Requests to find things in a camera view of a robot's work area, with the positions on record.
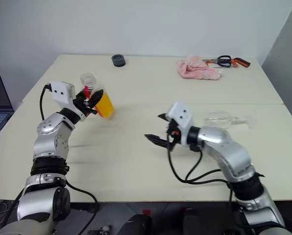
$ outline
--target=floor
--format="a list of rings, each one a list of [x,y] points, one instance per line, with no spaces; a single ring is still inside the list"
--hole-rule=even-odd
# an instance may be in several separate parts
[[[11,201],[4,201],[10,207]],[[72,203],[71,213],[56,226],[56,235],[76,235],[87,223],[91,214],[85,211],[88,208],[85,203]],[[277,206],[282,215],[292,220],[292,202],[277,202]],[[153,203],[101,203],[100,210],[83,233],[88,230],[97,230],[100,227],[111,225],[110,235],[116,235],[120,228],[133,215],[143,213],[143,210],[150,210],[153,220],[153,233],[156,235],[170,231],[174,235],[180,235],[181,213],[185,208],[193,208],[202,216],[205,230],[212,235],[221,235],[226,229],[234,229],[225,202],[153,202]],[[0,205],[0,212],[5,210],[4,205]],[[10,221],[16,219],[15,211],[10,217]]]

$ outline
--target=scissors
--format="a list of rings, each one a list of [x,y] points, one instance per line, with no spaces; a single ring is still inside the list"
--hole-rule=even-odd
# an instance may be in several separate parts
[[[213,63],[213,64],[218,64],[220,67],[225,67],[225,68],[230,68],[230,67],[237,68],[238,64],[241,64],[242,66],[246,68],[250,66],[250,63],[248,61],[243,60],[238,57],[235,59],[232,59],[230,55],[221,55],[217,59],[205,59],[202,61],[204,61],[207,66],[209,66],[210,63]]]

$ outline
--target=pink towel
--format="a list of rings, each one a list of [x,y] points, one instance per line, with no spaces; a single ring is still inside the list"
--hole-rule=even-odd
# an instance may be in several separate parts
[[[187,79],[218,80],[222,72],[222,70],[209,68],[197,55],[178,61],[177,69],[179,74]]]

